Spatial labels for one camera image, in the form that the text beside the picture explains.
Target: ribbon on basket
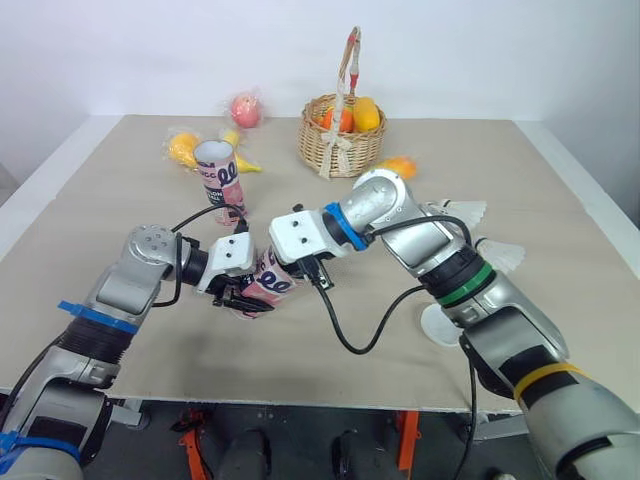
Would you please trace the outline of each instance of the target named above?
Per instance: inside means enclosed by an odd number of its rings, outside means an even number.
[[[337,147],[337,161],[338,171],[340,173],[347,173],[349,171],[349,158],[347,152],[351,149],[353,144],[344,137],[341,137],[340,123],[342,121],[342,111],[344,110],[344,90],[345,90],[345,74],[347,71],[347,64],[349,58],[353,53],[353,59],[351,61],[351,95],[355,93],[356,84],[358,83],[358,57],[360,56],[360,27],[353,27],[351,34],[347,40],[347,45],[344,48],[342,54],[342,62],[340,63],[340,70],[338,72],[338,85],[336,88],[336,104],[333,109],[333,116],[331,119],[331,129],[323,133],[320,138],[323,142],[326,142],[324,153],[322,154],[322,164],[320,171],[318,172],[322,178],[329,180],[331,177],[331,153],[333,147]]]

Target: white wall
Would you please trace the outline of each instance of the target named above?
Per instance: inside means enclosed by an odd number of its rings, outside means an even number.
[[[637,215],[636,0],[2,2],[0,161],[23,180],[86,114],[216,114],[253,86],[298,115],[354,24],[390,116],[548,120]]]

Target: pink can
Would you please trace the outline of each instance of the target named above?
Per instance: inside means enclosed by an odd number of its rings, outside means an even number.
[[[227,142],[207,140],[195,148],[193,155],[209,202],[212,205],[236,205],[246,215],[233,146]],[[232,225],[238,221],[238,214],[227,208],[216,211],[214,216],[222,225]]]
[[[278,263],[273,247],[269,247],[258,257],[256,271],[244,278],[242,295],[258,298],[269,305],[276,306],[298,286],[298,281],[291,277]],[[256,318],[260,314],[240,314],[242,318]]]

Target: blue tape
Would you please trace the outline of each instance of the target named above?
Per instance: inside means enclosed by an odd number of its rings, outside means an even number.
[[[357,251],[361,252],[362,250],[367,249],[367,244],[365,243],[364,239],[360,235],[358,235],[358,232],[351,228],[351,225],[349,225],[347,219],[344,218],[344,214],[342,213],[342,209],[340,208],[339,204],[335,202],[330,203],[329,205],[324,207],[324,209],[333,218],[335,218],[336,222],[338,223],[338,225],[340,225],[340,228],[342,228],[342,231],[345,233],[345,235]]]
[[[122,330],[123,332],[127,332],[132,335],[138,333],[138,327],[135,325],[125,322],[124,320],[113,318],[106,313],[96,312],[95,310],[85,307],[79,303],[69,303],[63,300],[58,304],[58,308],[65,310],[76,317],[86,318],[87,320],[101,323],[108,327],[117,328],[118,330]]]
[[[68,442],[45,437],[20,437],[18,432],[0,433],[0,452],[7,452],[0,457],[0,474],[6,473],[20,454],[28,447],[52,448],[68,453],[80,463],[80,451]]]
[[[16,463],[16,460],[22,455],[26,448],[14,448],[4,456],[0,456],[0,475],[4,475]]]

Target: pink fruit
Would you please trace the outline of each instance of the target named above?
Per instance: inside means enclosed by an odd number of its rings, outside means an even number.
[[[260,121],[262,106],[258,99],[249,93],[238,95],[231,102],[231,117],[243,128],[253,128]]]

